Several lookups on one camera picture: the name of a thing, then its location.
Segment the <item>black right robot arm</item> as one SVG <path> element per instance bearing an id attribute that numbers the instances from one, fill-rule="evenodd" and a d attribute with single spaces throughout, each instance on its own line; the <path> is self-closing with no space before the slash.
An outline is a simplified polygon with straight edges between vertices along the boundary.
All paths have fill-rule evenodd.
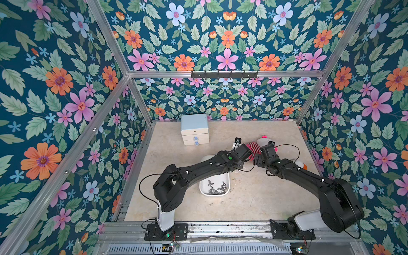
<path id="1" fill-rule="evenodd" d="M 295 230 L 329 228 L 341 233 L 364 218 L 362 206 L 347 181 L 324 178 L 290 159 L 280 159 L 272 144 L 261 147 L 260 151 L 255 156 L 255 163 L 264 168 L 267 175 L 295 183 L 319 200 L 319 209 L 304 211 L 288 219 Z"/>

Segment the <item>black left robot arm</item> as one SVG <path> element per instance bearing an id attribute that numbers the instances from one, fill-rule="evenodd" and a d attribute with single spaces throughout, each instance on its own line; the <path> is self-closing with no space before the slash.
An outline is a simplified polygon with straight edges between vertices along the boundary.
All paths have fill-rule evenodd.
<path id="1" fill-rule="evenodd" d="M 175 209 L 182 204 L 186 191 L 192 185 L 215 175 L 243 169 L 244 162 L 251 154 L 252 151 L 242 144 L 231 151 L 219 151 L 213 157 L 191 166 L 167 166 L 153 185 L 159 208 L 159 229 L 166 232 L 173 228 Z"/>

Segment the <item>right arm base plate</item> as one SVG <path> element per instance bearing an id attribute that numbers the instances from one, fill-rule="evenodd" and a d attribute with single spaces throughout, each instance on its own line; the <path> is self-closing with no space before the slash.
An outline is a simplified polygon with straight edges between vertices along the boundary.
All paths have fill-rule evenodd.
<path id="1" fill-rule="evenodd" d="M 269 220 L 273 238 L 277 240 L 315 240 L 314 230 L 303 231 L 296 225 L 295 216 L 299 214 L 300 212 L 292 215 L 286 221 Z"/>

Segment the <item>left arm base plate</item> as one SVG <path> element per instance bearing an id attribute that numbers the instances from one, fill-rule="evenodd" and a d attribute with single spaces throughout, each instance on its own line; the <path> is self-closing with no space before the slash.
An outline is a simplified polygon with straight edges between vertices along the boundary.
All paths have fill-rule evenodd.
<path id="1" fill-rule="evenodd" d="M 150 223 L 146 227 L 145 241 L 184 241 L 187 239 L 189 225 L 175 223 L 170 229 L 162 231 L 158 223 Z"/>

